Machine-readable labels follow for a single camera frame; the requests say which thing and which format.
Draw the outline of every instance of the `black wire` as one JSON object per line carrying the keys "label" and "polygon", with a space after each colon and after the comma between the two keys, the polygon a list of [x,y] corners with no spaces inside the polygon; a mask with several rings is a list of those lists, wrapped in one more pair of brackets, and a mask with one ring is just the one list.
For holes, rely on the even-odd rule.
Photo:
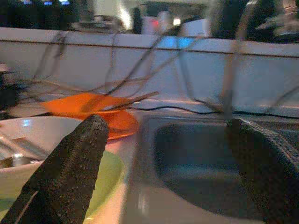
{"label": "black wire", "polygon": [[116,57],[115,57],[115,52],[114,52],[114,48],[116,46],[116,37],[119,34],[119,32],[117,32],[116,34],[113,35],[112,37],[112,46],[111,46],[111,50],[110,50],[110,67],[108,69],[108,72],[105,75],[105,79],[104,79],[104,90],[105,92],[107,91],[107,79],[109,78],[109,75],[111,74],[111,72],[113,72],[115,70],[115,64],[116,64]]}
{"label": "black wire", "polygon": [[194,89],[192,87],[192,85],[190,84],[190,72],[188,70],[187,64],[185,63],[185,59],[183,58],[183,51],[181,51],[179,49],[179,39],[177,38],[177,50],[178,50],[178,60],[179,60],[179,66],[181,68],[181,73],[184,79],[184,83],[185,83],[185,87],[186,87],[186,91],[187,91],[187,95],[188,97],[195,101],[195,102],[199,102],[204,104],[206,107],[216,111],[216,112],[221,112],[221,110],[219,108],[217,108],[216,106],[212,105],[211,103],[204,101],[204,100],[199,100],[195,98],[195,94],[194,94]]}
{"label": "black wire", "polygon": [[105,94],[105,96],[111,95],[112,93],[114,93],[115,91],[117,91],[118,89],[120,89],[130,78],[131,76],[133,76],[135,74],[135,72],[138,70],[138,68],[140,67],[140,65],[143,63],[143,61],[145,61],[145,59],[151,54],[151,52],[153,51],[153,49],[162,41],[162,39],[166,36],[169,35],[171,33],[174,32],[174,30],[176,30],[177,28],[172,28],[170,30],[167,30],[166,32],[164,32],[163,34],[161,34],[156,40],[155,42],[151,45],[151,47],[142,55],[142,57],[138,60],[138,62],[134,65],[133,69],[129,72],[129,74],[122,80],[122,82],[120,84],[118,84],[116,87],[114,87],[112,90],[110,90],[109,92],[107,92]]}
{"label": "black wire", "polygon": [[49,52],[49,48],[48,48],[48,47],[49,47],[49,46],[52,46],[53,44],[56,44],[56,42],[58,42],[59,47],[58,47],[58,49],[57,49],[57,53],[54,55],[54,63],[53,63],[53,66],[52,66],[52,68],[51,68],[51,71],[50,71],[49,75],[47,75],[47,76],[41,78],[40,80],[36,80],[36,77],[39,77],[39,75],[40,75],[39,73],[40,73],[40,71],[41,71],[41,70],[40,70],[40,69],[41,69],[41,66],[39,66],[39,68],[38,68],[37,71],[36,71],[36,74],[38,74],[38,75],[36,76],[36,74],[35,74],[35,78],[33,78],[33,81],[31,82],[31,84],[30,84],[29,86],[33,86],[33,85],[39,84],[39,83],[41,83],[43,80],[45,80],[45,79],[51,77],[51,76],[55,73],[56,69],[58,68],[58,64],[59,64],[60,56],[64,53],[66,37],[67,37],[67,35],[68,35],[68,33],[67,33],[65,36],[61,36],[61,34],[62,34],[62,32],[59,31],[58,34],[53,38],[53,40],[48,44],[48,46],[47,46],[47,48],[46,48],[46,50],[45,50],[45,52],[44,52],[44,55],[43,55],[43,58],[44,58],[44,59],[42,59],[42,60],[41,60],[41,63],[40,63],[40,64],[43,64],[42,61],[45,60],[45,58],[46,58],[46,56],[47,56],[47,54],[48,54],[48,52]]}
{"label": "black wire", "polygon": [[[152,108],[135,108],[130,107],[129,109],[139,110],[139,111],[155,111],[160,109],[179,109],[191,113],[195,113],[198,115],[205,115],[205,114],[222,114],[222,112],[197,112],[193,111],[187,108],[179,107],[179,106],[158,106],[158,107],[152,107]],[[278,118],[286,118],[286,119],[299,119],[299,117],[292,117],[292,116],[284,116],[284,115],[278,115],[278,114],[267,114],[267,113],[256,113],[256,112],[247,112],[247,111],[234,111],[233,114],[236,115],[250,115],[250,116],[270,116],[270,117],[278,117]]]}
{"label": "black wire", "polygon": [[298,93],[299,86],[295,86],[288,92],[284,93],[282,96],[280,96],[274,104],[272,104],[264,113],[270,113],[271,110],[274,109],[274,107],[282,105],[284,102],[286,102],[292,95]]}
{"label": "black wire", "polygon": [[189,110],[187,108],[183,108],[183,107],[179,107],[179,106],[159,106],[159,107],[153,107],[153,108],[135,108],[135,107],[130,107],[129,109],[134,109],[134,110],[139,110],[139,111],[155,111],[155,110],[160,110],[160,109],[179,109],[179,110],[183,110],[183,111],[188,111],[188,112],[192,112],[192,113],[196,113],[196,114],[220,114],[221,112],[197,112],[197,111],[193,111],[193,110]]}
{"label": "black wire", "polygon": [[45,49],[45,51],[44,51],[44,53],[43,53],[43,56],[42,56],[42,58],[41,58],[41,60],[40,60],[40,62],[39,62],[39,65],[38,65],[38,67],[37,67],[37,69],[36,69],[36,71],[35,71],[35,73],[34,73],[34,75],[33,75],[33,79],[36,79],[36,78],[40,77],[41,72],[42,72],[43,69],[44,69],[45,63],[47,62],[46,59],[47,59],[47,57],[48,57],[48,55],[49,55],[49,53],[50,53],[50,50],[51,50],[51,48],[53,47],[53,45],[56,43],[56,41],[59,40],[60,36],[61,36],[61,31],[59,31],[59,32],[53,37],[53,39],[51,40],[51,42],[47,45],[47,47],[46,47],[46,49]]}

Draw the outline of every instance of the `utensil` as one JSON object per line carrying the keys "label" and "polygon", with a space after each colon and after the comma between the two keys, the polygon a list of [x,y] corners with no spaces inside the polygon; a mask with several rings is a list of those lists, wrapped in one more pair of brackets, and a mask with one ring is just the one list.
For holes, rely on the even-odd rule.
{"label": "utensil", "polygon": [[27,165],[36,162],[39,162],[39,160],[35,158],[23,156],[21,153],[15,153],[12,155],[12,157],[8,157],[3,160],[0,160],[0,169],[18,167],[21,165]]}
{"label": "utensil", "polygon": [[30,152],[38,160],[47,158],[48,153],[39,146],[33,144],[26,138],[17,138],[11,140],[7,135],[0,131],[0,142],[10,148],[11,154],[22,154]]}

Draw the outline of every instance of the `cable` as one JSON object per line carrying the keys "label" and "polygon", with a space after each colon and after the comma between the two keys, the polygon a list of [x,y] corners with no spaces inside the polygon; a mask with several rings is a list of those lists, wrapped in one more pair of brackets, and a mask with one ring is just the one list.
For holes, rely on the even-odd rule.
{"label": "cable", "polygon": [[55,89],[53,89],[53,90],[51,90],[51,91],[48,91],[48,92],[41,92],[41,93],[37,93],[37,94],[34,94],[34,95],[30,94],[30,93],[27,91],[26,93],[27,93],[28,97],[26,97],[26,98],[22,98],[21,100],[34,99],[34,100],[37,101],[37,102],[43,102],[43,100],[41,100],[41,99],[39,98],[39,96],[42,96],[42,95],[45,95],[45,94],[51,94],[51,93],[54,93],[54,92],[56,92],[56,91],[59,90],[59,89],[60,89],[60,88],[57,87],[57,88],[55,88]]}
{"label": "cable", "polygon": [[223,78],[223,88],[220,94],[220,99],[223,101],[223,107],[226,113],[231,112],[232,110],[233,87],[238,61],[240,59],[242,42],[246,39],[249,20],[260,1],[261,0],[250,0],[246,4],[244,12],[240,18],[240,23],[237,27],[235,35],[236,42],[232,46],[233,54],[227,57],[227,64]]}
{"label": "cable", "polygon": [[287,101],[291,96],[299,92],[299,86],[295,86],[288,92],[284,93],[280,96],[275,103],[273,103],[264,113],[270,113],[276,106],[282,105],[285,101]]}
{"label": "cable", "polygon": [[140,85],[140,87],[132,94],[130,94],[129,96],[126,96],[127,98],[135,95],[136,93],[138,93],[145,85],[146,83],[152,78],[154,77],[163,67],[165,67],[166,65],[168,65],[169,63],[171,63],[172,61],[175,60],[175,58],[177,58],[179,56],[179,53],[180,52],[186,52],[188,51],[190,48],[192,48],[199,40],[202,40],[202,39],[205,39],[205,37],[201,37],[201,36],[198,36],[191,44],[189,44],[185,49],[180,49],[178,50],[178,53],[173,56],[173,57],[170,57],[167,61],[165,61],[164,63],[162,63],[160,66],[158,66],[157,69],[155,69],[153,72],[151,72],[152,70],[152,65],[153,65],[153,62],[150,63],[150,67],[149,67],[149,74],[146,75],[144,78],[143,78],[143,82],[142,84]]}
{"label": "cable", "polygon": [[109,78],[109,75],[110,75],[110,73],[113,71],[115,71],[115,64],[116,64],[116,57],[115,57],[115,55],[114,55],[114,48],[115,48],[115,45],[116,45],[116,37],[117,37],[117,35],[119,34],[119,32],[117,32],[116,34],[114,34],[113,35],[113,37],[112,37],[112,45],[111,45],[111,50],[110,50],[110,68],[109,68],[109,70],[107,71],[107,73],[106,73],[106,75],[105,75],[105,79],[104,79],[104,82],[105,82],[105,85],[104,85],[104,90],[105,90],[105,92],[107,92],[108,91],[108,89],[107,89],[107,85],[106,85],[106,83],[107,83],[107,79]]}
{"label": "cable", "polygon": [[[60,87],[60,89],[75,91],[75,92],[84,92],[84,93],[85,92],[94,92],[93,90],[83,90],[83,89],[80,89],[78,87],[69,86],[67,84],[56,83],[56,82],[49,81],[49,80],[32,81],[32,79],[19,79],[18,81],[26,82],[26,83],[30,83],[30,84],[39,83],[39,84],[45,84],[45,85],[54,85],[54,86]],[[128,83],[130,83],[130,82],[142,82],[142,81],[144,81],[144,78],[134,78],[134,79],[128,80]],[[114,81],[114,82],[107,83],[107,84],[112,85],[112,84],[117,84],[117,83],[120,83],[120,81]],[[98,86],[97,89],[102,89],[104,87],[105,87],[105,85],[103,84],[103,85]]]}
{"label": "cable", "polygon": [[129,107],[128,109],[134,109],[134,110],[139,110],[139,111],[155,111],[155,110],[160,110],[160,109],[178,109],[178,110],[183,110],[187,112],[192,112],[196,114],[220,114],[220,112],[197,112],[193,110],[189,110],[187,108],[179,107],[179,106],[159,106],[159,107],[153,107],[153,108],[134,108],[134,107]]}
{"label": "cable", "polygon": [[150,59],[150,62],[149,62],[148,74],[144,77],[144,80],[140,84],[139,88],[132,94],[126,96],[126,98],[130,98],[130,97],[136,95],[140,90],[142,90],[145,87],[146,83],[152,78],[153,75],[151,74],[151,70],[152,70],[152,66],[153,66],[153,62],[154,62],[154,57],[155,57],[155,55],[154,55],[154,53],[152,53],[152,58]]}
{"label": "cable", "polygon": [[[177,38],[177,50],[179,50],[179,39]],[[216,111],[216,112],[221,112],[222,109],[221,108],[218,108],[216,106],[214,106],[213,104],[211,104],[210,102],[207,102],[207,101],[204,101],[204,100],[199,100],[199,99],[196,99],[195,96],[194,96],[194,89],[193,89],[193,86],[191,85],[191,82],[190,82],[190,73],[189,73],[189,70],[188,70],[188,67],[185,63],[185,60],[183,58],[183,51],[178,51],[178,59],[179,59],[179,64],[180,64],[180,68],[181,68],[181,73],[182,73],[182,76],[183,76],[183,79],[184,79],[184,82],[185,82],[185,87],[186,87],[186,91],[187,91],[187,96],[195,101],[195,102],[199,102],[199,103],[202,103],[204,104],[206,107]]]}
{"label": "cable", "polygon": [[108,91],[105,96],[111,95],[112,93],[114,93],[115,91],[117,91],[118,89],[120,89],[130,78],[131,76],[133,76],[135,74],[135,72],[138,70],[138,68],[140,67],[140,65],[143,63],[143,61],[151,54],[151,52],[153,51],[153,49],[162,41],[162,39],[170,34],[171,32],[173,32],[174,29],[170,29],[165,31],[163,34],[161,34],[155,41],[154,43],[151,45],[151,47],[142,55],[142,57],[137,61],[137,63],[134,65],[134,67],[132,68],[132,70],[129,72],[129,74],[122,80],[122,82],[120,84],[118,84],[116,87],[114,87],[112,90]]}
{"label": "cable", "polygon": [[54,63],[52,66],[52,69],[49,73],[49,75],[43,77],[42,79],[40,79],[37,83],[40,83],[41,81],[53,76],[57,70],[57,68],[59,67],[59,61],[60,61],[60,57],[62,56],[62,54],[64,53],[64,49],[65,49],[65,42],[66,42],[66,37],[69,34],[69,32],[67,32],[64,36],[60,36],[59,37],[59,47],[57,49],[57,53],[54,55]]}
{"label": "cable", "polygon": [[50,50],[51,48],[53,47],[53,45],[60,39],[61,37],[61,33],[62,31],[58,31],[58,33],[53,37],[53,39],[51,40],[51,42],[47,45],[44,53],[43,53],[43,56],[39,62],[39,65],[33,75],[33,80],[37,79],[40,77],[43,69],[44,69],[44,66],[45,66],[45,63],[46,63],[46,59],[48,57],[48,54],[50,53]]}
{"label": "cable", "polygon": [[[179,107],[179,106],[158,106],[158,107],[152,107],[152,108],[130,107],[128,109],[139,110],[139,111],[155,111],[155,110],[160,110],[160,109],[178,109],[178,110],[183,110],[183,111],[195,113],[195,114],[198,114],[198,115],[221,114],[221,112],[197,112],[197,111],[193,111],[193,110],[183,108],[183,107]],[[284,116],[284,115],[277,115],[277,114],[267,114],[267,113],[255,113],[255,112],[247,112],[247,111],[234,111],[233,114],[258,116],[258,117],[270,116],[270,117],[278,117],[278,118],[285,118],[285,119],[299,119],[299,117],[291,117],[291,116]]]}
{"label": "cable", "polygon": [[[198,36],[192,43],[190,43],[186,48],[181,49],[180,52],[187,52],[189,51],[199,40],[203,39],[203,37]],[[124,80],[121,81],[113,81],[110,83],[105,83],[103,85],[97,86],[95,88],[89,89],[89,90],[82,90],[80,88],[77,87],[71,87],[71,86],[66,86],[63,84],[59,84],[59,83],[55,83],[55,82],[50,82],[47,80],[41,80],[40,82],[38,81],[34,81],[34,80],[26,80],[26,79],[21,79],[20,81],[25,81],[25,82],[32,82],[32,84],[36,84],[36,83],[49,83],[52,85],[56,85],[56,86],[61,86],[63,89],[66,90],[70,90],[70,91],[78,91],[78,92],[94,92],[96,90],[99,90],[101,88],[104,88],[105,86],[109,86],[109,85],[113,85],[113,84],[118,84],[119,85],[124,85],[125,83],[129,83],[129,82],[144,82],[141,85],[144,86],[146,84],[146,82],[148,80],[150,80],[152,77],[154,77],[161,69],[163,69],[166,65],[168,65],[169,63],[173,62],[176,58],[178,57],[178,53],[172,57],[170,57],[169,59],[167,59],[165,62],[163,62],[161,65],[159,65],[156,69],[154,69],[148,76],[144,77],[144,78],[135,78],[135,79],[129,79],[126,80],[124,82]]]}
{"label": "cable", "polygon": [[181,98],[185,98],[185,92],[182,88],[182,85],[181,85],[181,81],[180,81],[180,78],[179,78],[179,73],[178,73],[178,69],[177,69],[177,66],[176,66],[176,63],[175,61],[173,61],[171,63],[171,68],[172,68],[172,74],[173,74],[173,77],[175,79],[175,82],[177,84],[177,90],[178,90],[178,94]]}

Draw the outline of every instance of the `stainless steel sink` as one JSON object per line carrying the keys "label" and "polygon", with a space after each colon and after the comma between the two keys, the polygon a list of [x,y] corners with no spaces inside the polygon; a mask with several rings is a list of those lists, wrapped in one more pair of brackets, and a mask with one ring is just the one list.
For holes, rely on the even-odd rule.
{"label": "stainless steel sink", "polygon": [[[298,124],[248,117],[294,146]],[[140,133],[123,216],[126,223],[262,223],[242,186],[217,118],[150,117]]]}

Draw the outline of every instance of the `white bowl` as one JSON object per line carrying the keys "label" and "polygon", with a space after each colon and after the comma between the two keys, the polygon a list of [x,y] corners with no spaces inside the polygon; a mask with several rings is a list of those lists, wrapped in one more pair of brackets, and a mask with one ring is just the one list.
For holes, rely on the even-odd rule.
{"label": "white bowl", "polygon": [[[25,137],[52,152],[61,139],[71,133],[81,120],[64,117],[32,117],[0,121],[0,130],[11,139]],[[33,156],[22,152],[24,156]],[[0,169],[0,198],[15,198],[16,192],[42,163]]]}

